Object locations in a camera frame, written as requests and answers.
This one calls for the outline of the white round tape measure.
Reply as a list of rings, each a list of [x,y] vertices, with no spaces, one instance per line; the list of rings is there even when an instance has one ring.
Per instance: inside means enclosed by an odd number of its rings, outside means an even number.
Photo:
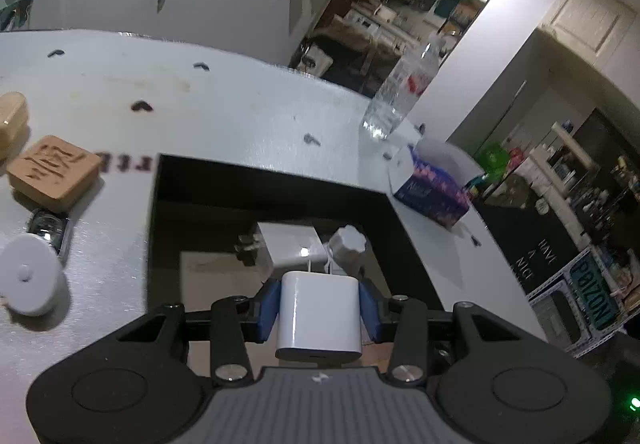
[[[1,300],[13,314],[26,317],[68,309],[63,263],[44,239],[21,234],[1,250]]]

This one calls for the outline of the clear plastic water bottle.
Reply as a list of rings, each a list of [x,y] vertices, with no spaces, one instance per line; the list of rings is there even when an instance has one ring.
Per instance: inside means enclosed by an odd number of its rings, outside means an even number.
[[[409,48],[375,93],[362,118],[363,130],[384,140],[402,123],[439,71],[444,36],[432,32],[424,45]]]

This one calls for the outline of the black cardboard box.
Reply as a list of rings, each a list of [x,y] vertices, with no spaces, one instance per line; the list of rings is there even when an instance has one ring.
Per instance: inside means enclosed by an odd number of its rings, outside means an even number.
[[[388,346],[395,382],[428,371],[442,305],[390,200],[342,184],[164,155],[150,219],[151,304],[201,302],[198,344],[217,381],[245,381],[248,351],[340,366]]]

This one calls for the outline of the white power adapter with plug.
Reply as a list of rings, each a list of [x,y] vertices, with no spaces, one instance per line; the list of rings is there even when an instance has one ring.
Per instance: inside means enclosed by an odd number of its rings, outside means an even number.
[[[317,231],[300,224],[258,222],[239,236],[234,250],[256,268],[261,282],[289,271],[322,272],[328,260]]]

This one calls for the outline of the brown carved wooden block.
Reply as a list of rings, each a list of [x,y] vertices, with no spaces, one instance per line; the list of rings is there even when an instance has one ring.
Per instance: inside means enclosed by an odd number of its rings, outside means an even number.
[[[46,135],[9,163],[17,192],[52,212],[69,212],[99,178],[102,158],[55,135]]]

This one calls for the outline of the white suction knob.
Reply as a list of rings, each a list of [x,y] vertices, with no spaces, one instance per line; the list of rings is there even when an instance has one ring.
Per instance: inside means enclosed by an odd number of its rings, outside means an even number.
[[[328,274],[357,277],[367,249],[367,238],[356,227],[339,228],[324,245],[328,260],[324,269]]]

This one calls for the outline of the white usb charger cube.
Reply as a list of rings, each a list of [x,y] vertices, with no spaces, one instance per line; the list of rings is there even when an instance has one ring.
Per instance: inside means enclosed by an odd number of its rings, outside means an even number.
[[[287,271],[281,277],[279,360],[339,365],[362,354],[356,278]]]

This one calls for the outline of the purple floral tissue box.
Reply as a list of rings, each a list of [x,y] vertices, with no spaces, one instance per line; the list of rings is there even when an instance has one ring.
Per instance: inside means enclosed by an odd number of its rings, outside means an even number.
[[[485,171],[457,146],[424,136],[415,145],[401,147],[387,173],[397,200],[451,228],[469,211],[466,190]]]

